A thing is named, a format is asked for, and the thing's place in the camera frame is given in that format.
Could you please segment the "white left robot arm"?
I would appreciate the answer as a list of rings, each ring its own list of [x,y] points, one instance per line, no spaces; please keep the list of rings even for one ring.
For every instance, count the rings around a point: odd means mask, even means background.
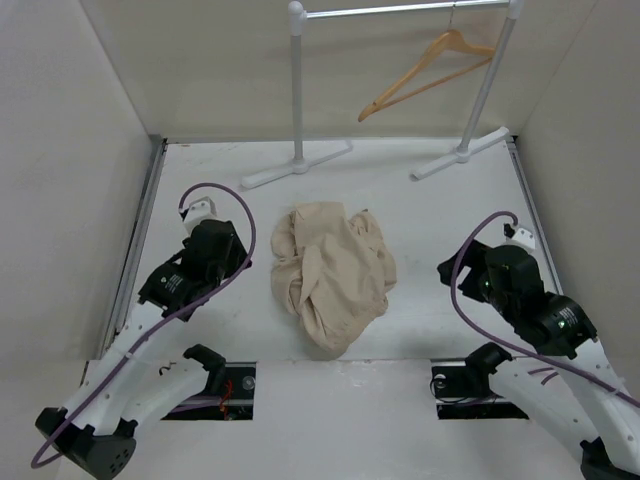
[[[95,479],[114,479],[144,428],[194,395],[219,395],[223,356],[195,344],[170,362],[165,349],[197,308],[250,265],[231,221],[190,223],[182,249],[149,275],[123,330],[83,385],[37,417],[47,446]]]

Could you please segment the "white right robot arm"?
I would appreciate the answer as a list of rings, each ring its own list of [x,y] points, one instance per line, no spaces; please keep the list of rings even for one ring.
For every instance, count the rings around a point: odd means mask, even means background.
[[[524,343],[486,333],[465,359],[466,388],[514,404],[566,448],[584,478],[638,478],[639,403],[580,305],[546,290],[528,245],[469,240],[438,273],[451,296],[493,307]]]

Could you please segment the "beige trousers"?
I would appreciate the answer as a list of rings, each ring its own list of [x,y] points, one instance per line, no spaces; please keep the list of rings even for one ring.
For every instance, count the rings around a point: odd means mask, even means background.
[[[271,236],[271,289],[329,359],[344,355],[383,316],[396,263],[375,217],[340,202],[299,203]]]

